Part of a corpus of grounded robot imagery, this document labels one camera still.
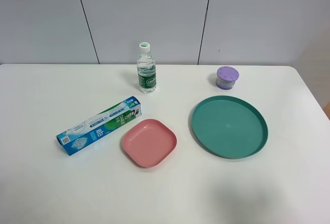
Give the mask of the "purple lidded small jar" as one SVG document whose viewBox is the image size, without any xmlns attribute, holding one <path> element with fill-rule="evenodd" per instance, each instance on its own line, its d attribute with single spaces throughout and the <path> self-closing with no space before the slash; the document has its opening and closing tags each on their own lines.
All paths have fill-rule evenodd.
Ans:
<svg viewBox="0 0 330 224">
<path fill-rule="evenodd" d="M 230 66 L 222 66 L 217 70 L 216 85 L 223 90 L 230 90 L 234 87 L 239 78 L 239 72 Z"/>
</svg>

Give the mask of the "clear water bottle green label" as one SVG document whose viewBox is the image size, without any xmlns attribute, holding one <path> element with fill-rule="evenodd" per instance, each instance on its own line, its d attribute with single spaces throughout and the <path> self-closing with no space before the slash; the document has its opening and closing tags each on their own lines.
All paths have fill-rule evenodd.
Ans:
<svg viewBox="0 0 330 224">
<path fill-rule="evenodd" d="M 141 92 L 151 93 L 156 89 L 156 63 L 148 42 L 139 44 L 137 73 Z"/>
</svg>

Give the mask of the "square pink plate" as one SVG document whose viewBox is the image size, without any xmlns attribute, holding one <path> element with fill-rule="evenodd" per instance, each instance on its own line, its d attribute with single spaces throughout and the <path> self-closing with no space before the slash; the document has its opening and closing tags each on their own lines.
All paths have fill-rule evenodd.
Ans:
<svg viewBox="0 0 330 224">
<path fill-rule="evenodd" d="M 122 147 L 140 167 L 150 168 L 162 162 L 176 147 L 176 135 L 156 119 L 145 119 L 123 137 Z"/>
</svg>

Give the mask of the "round teal plate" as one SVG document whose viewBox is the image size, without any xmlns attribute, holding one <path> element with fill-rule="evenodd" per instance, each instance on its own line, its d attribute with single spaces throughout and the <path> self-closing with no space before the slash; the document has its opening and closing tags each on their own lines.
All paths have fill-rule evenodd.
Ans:
<svg viewBox="0 0 330 224">
<path fill-rule="evenodd" d="M 262 114 L 248 102 L 226 95 L 202 100 L 191 115 L 191 128 L 207 151 L 226 159 L 244 159 L 268 140 Z"/>
</svg>

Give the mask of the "blue green toothpaste box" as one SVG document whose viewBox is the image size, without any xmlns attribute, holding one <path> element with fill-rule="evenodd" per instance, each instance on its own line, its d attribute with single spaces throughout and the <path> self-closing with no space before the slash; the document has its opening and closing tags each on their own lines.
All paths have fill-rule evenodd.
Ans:
<svg viewBox="0 0 330 224">
<path fill-rule="evenodd" d="M 71 156 L 141 116 L 141 114 L 141 103 L 132 96 L 58 134 L 56 139 Z"/>
</svg>

